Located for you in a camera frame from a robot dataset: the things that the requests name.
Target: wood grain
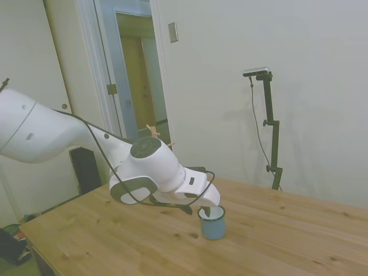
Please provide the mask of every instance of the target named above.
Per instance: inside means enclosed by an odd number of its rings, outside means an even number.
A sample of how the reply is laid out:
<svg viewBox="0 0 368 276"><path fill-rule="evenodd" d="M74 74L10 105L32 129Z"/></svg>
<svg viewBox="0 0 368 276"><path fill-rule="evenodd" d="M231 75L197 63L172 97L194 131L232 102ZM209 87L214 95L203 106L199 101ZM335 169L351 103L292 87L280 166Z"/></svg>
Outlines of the wood grain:
<svg viewBox="0 0 368 276"><path fill-rule="evenodd" d="M103 186L21 226L59 275L367 276L368 210L215 180L227 234L196 212L127 206Z"/></svg>

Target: wooden door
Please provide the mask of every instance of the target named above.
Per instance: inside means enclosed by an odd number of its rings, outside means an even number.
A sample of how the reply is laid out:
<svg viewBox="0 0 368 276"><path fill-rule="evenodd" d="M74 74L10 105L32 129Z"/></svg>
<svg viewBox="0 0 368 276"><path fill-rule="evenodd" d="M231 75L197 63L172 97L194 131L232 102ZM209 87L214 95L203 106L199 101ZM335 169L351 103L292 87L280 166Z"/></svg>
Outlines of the wooden door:
<svg viewBox="0 0 368 276"><path fill-rule="evenodd" d="M42 0L1 1L0 36L0 82L10 78L10 88L49 108L70 112ZM0 186L0 226L78 195L68 150L41 164L0 156Z"/></svg>
<svg viewBox="0 0 368 276"><path fill-rule="evenodd" d="M141 38L122 37L121 44L137 127L144 129L147 124L156 125Z"/></svg>

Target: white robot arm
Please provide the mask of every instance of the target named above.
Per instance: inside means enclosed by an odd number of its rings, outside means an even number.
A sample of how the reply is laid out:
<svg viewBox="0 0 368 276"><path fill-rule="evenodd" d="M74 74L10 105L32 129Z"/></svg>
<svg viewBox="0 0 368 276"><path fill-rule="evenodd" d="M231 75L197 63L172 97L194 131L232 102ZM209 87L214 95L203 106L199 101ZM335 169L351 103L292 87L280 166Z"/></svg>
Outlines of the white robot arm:
<svg viewBox="0 0 368 276"><path fill-rule="evenodd" d="M77 145L103 152L114 175L110 194L125 204L147 197L163 204L215 207L220 194L203 172L184 168L161 140L131 144L82 119L51 110L12 89L0 90L0 154L39 163Z"/></svg>

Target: white cabinet door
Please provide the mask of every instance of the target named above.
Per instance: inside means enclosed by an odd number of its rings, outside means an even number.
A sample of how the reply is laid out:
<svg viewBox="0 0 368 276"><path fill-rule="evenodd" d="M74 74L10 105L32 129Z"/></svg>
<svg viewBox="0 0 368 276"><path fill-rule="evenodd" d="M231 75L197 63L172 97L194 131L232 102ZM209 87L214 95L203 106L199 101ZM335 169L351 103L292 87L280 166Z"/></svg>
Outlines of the white cabinet door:
<svg viewBox="0 0 368 276"><path fill-rule="evenodd" d="M70 112L42 0L1 1L0 37L0 81L10 78L12 89L49 108ZM11 223L9 218L14 215L19 219L78 195L68 150L42 164L23 164L0 156L0 185L10 192L7 198L13 207L1 210L0 217L7 220L0 219L1 224Z"/></svg>

